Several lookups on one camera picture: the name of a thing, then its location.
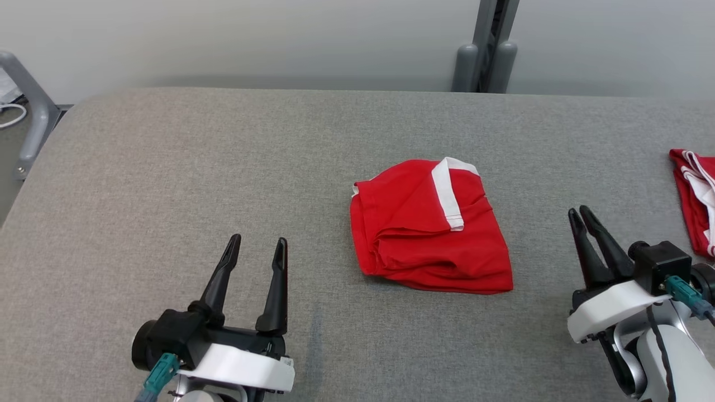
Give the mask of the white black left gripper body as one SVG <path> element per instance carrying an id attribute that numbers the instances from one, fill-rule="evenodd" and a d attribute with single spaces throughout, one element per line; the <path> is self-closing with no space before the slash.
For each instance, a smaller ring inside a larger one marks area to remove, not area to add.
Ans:
<path id="1" fill-rule="evenodd" d="M 286 394 L 293 391 L 295 368 L 282 335 L 239 328 L 209 329 L 212 341 L 192 371 L 179 371 L 179 393 L 202 391 Z"/>

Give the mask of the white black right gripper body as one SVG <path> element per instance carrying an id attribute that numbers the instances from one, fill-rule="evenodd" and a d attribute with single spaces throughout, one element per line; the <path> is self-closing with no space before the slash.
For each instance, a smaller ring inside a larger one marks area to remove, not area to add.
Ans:
<path id="1" fill-rule="evenodd" d="M 575 343 L 597 335 L 606 328 L 640 313 L 654 303 L 671 299 L 668 293 L 654 296 L 635 280 L 613 285 L 583 302 L 567 319 L 570 338 Z"/>

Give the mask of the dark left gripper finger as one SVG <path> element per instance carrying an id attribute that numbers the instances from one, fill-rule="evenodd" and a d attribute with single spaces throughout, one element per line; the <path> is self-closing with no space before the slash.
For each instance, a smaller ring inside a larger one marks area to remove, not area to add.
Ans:
<path id="1" fill-rule="evenodd" d="M 211 275 L 204 292 L 199 300 L 192 301 L 188 310 L 199 312 L 205 317 L 205 322 L 210 328 L 221 328 L 224 326 L 225 315 L 223 313 L 227 287 L 231 272 L 237 264 L 240 252 L 242 237 L 240 234 L 233 234 L 220 257 L 217 267 Z"/>
<path id="2" fill-rule="evenodd" d="M 256 331 L 266 336 L 283 336 L 288 331 L 288 240 L 280 237 L 271 262 L 271 284 L 265 309 Z"/>

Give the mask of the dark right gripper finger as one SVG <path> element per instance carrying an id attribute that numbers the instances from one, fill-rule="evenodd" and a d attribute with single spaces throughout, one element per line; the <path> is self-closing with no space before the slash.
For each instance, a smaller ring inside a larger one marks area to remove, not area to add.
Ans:
<path id="1" fill-rule="evenodd" d="M 608 285 L 613 280 L 610 270 L 593 248 L 588 239 L 588 231 L 580 214 L 574 209 L 569 209 L 569 223 L 574 237 L 575 249 L 579 256 L 580 269 L 586 289 L 595 289 Z"/>
<path id="2" fill-rule="evenodd" d="M 600 259 L 613 275 L 613 280 L 631 280 L 634 263 L 623 247 L 616 242 L 603 223 L 586 205 L 579 207 L 580 218 L 585 222 L 588 239 Z"/>

